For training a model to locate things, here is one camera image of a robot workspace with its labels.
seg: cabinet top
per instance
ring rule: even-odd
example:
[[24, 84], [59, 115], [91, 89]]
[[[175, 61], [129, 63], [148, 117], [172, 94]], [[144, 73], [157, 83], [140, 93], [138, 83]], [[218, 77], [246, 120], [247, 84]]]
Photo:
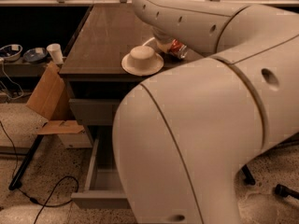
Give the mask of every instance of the cabinet top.
[[[62, 76], [134, 77], [121, 67], [122, 58], [153, 37], [150, 26], [134, 13], [132, 4], [96, 4], [68, 54]], [[164, 69], [200, 58], [191, 53], [185, 61], [164, 55]]]

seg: floor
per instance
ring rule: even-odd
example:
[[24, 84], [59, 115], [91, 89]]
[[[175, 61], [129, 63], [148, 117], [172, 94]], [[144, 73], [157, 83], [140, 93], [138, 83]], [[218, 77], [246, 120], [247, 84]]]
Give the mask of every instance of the floor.
[[[30, 145], [45, 120], [22, 100], [10, 104], [3, 101], [0, 99], [0, 120], [7, 133], [17, 147]], [[255, 186], [244, 185], [242, 172], [237, 175], [235, 191], [243, 224], [298, 223], [299, 201], [273, 194], [277, 183], [299, 190], [299, 146], [296, 144], [299, 142], [272, 149], [249, 163]], [[2, 129], [0, 145], [11, 147]], [[55, 184], [66, 175], [75, 177], [82, 190], [91, 152], [89, 148], [66, 149], [57, 136], [46, 136], [21, 180], [21, 190], [43, 203]], [[30, 203], [18, 190], [8, 190], [15, 165], [15, 156], [0, 156], [0, 224], [35, 223], [41, 206]], [[54, 191], [49, 204], [67, 202], [75, 187], [73, 180], [66, 179]], [[70, 203], [59, 208], [44, 208], [36, 223], [135, 223], [135, 217], [131, 210], [80, 209]]]

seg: chair leg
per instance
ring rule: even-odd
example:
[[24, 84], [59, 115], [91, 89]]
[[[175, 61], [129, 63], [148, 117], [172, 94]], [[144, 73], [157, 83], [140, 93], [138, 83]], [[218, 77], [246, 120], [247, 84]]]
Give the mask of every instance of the chair leg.
[[244, 165], [243, 168], [242, 168], [242, 171], [243, 171], [243, 173], [244, 173], [244, 175], [245, 175], [245, 177], [246, 177], [246, 178], [244, 179], [245, 183], [248, 184], [248, 185], [252, 185], [252, 186], [254, 186], [254, 185], [255, 185], [255, 179], [254, 179], [254, 177], [252, 176], [252, 174], [251, 174], [251, 172], [250, 172], [248, 166], [247, 166], [247, 165]]

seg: desk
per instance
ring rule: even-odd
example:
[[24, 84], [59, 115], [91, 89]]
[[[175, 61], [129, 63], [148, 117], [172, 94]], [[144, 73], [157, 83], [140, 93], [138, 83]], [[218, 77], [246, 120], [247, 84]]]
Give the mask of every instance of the desk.
[[[150, 27], [135, 16], [131, 4], [96, 4], [60, 71], [75, 118], [93, 144], [85, 189], [72, 195], [80, 207], [129, 207], [113, 161], [111, 130], [121, 99], [147, 78], [126, 73], [121, 60], [150, 38]], [[163, 57], [162, 71], [201, 58], [193, 51], [181, 62]]]

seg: brown cardboard flap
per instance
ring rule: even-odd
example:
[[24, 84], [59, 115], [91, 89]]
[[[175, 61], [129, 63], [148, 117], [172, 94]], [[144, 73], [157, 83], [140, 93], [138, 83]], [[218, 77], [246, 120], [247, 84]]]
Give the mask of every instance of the brown cardboard flap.
[[47, 120], [67, 120], [71, 117], [66, 87], [59, 77], [60, 68], [49, 63], [31, 94], [27, 106]]
[[84, 127], [75, 120], [51, 120], [37, 134], [83, 133]]

